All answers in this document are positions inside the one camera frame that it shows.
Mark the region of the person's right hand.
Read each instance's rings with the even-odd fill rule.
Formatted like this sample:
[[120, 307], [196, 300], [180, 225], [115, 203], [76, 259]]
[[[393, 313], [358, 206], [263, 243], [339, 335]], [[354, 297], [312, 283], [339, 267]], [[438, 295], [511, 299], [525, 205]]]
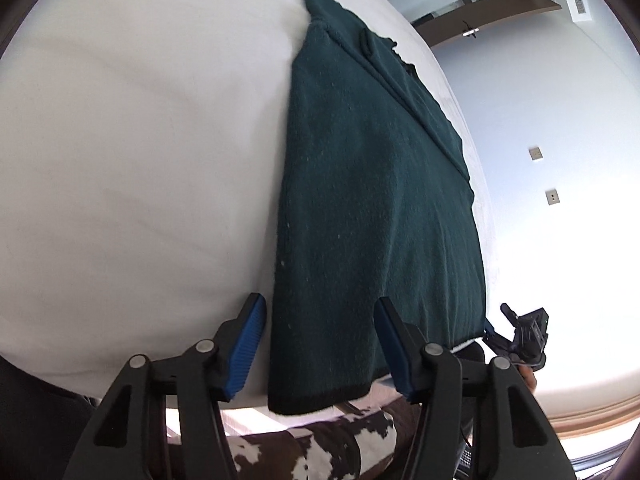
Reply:
[[515, 367], [520, 373], [521, 378], [523, 378], [527, 389], [531, 393], [534, 393], [537, 389], [537, 378], [532, 368], [525, 364], [516, 364]]

